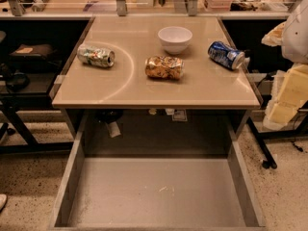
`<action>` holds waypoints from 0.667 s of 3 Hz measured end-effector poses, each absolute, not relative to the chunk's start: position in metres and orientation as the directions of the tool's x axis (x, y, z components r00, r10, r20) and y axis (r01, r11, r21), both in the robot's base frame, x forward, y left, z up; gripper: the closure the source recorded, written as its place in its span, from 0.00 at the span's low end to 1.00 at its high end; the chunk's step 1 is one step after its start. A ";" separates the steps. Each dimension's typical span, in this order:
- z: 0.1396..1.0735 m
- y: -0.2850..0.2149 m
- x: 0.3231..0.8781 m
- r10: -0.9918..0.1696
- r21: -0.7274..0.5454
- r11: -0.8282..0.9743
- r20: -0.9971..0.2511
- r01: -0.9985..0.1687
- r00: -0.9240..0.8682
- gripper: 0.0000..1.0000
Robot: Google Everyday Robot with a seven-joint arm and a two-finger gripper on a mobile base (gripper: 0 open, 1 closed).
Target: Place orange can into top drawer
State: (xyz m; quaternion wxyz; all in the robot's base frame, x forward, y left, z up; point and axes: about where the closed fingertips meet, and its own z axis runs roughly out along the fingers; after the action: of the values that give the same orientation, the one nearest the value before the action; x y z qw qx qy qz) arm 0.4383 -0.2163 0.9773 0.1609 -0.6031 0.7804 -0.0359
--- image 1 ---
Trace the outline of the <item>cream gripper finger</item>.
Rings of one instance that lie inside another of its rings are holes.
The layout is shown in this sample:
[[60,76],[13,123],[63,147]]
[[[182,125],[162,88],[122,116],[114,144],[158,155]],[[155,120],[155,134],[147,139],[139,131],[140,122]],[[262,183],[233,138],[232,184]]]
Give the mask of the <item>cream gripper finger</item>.
[[277,131],[285,127],[308,101],[308,65],[293,64],[287,72],[278,70],[270,95],[263,126]]
[[272,30],[270,30],[267,34],[263,36],[261,42],[264,45],[275,47],[280,46],[282,44],[282,34],[285,28],[285,22],[278,24]]

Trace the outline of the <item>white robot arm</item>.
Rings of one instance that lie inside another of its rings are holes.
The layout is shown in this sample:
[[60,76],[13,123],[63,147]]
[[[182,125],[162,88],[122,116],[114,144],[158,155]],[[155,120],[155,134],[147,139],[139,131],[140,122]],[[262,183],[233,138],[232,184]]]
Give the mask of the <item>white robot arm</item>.
[[280,130],[308,101],[308,0],[302,0],[288,19],[264,35],[261,42],[280,46],[282,57],[293,63],[286,72],[276,73],[263,120],[266,128]]

